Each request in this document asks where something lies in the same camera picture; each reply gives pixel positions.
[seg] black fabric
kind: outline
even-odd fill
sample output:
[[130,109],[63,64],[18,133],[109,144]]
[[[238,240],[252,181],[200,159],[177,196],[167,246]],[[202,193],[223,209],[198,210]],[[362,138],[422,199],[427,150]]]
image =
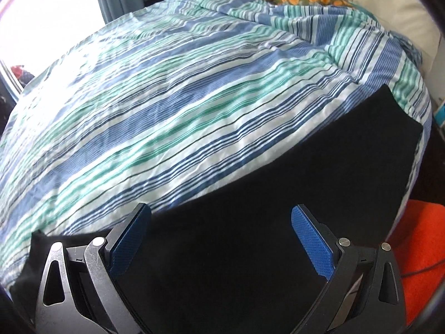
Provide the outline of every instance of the black fabric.
[[[421,132],[382,87],[271,164],[156,213],[121,290],[154,334],[289,334],[325,282],[291,228],[292,207],[304,203],[337,237],[376,247]],[[45,240],[45,249],[33,240],[12,290],[28,309],[55,241]]]

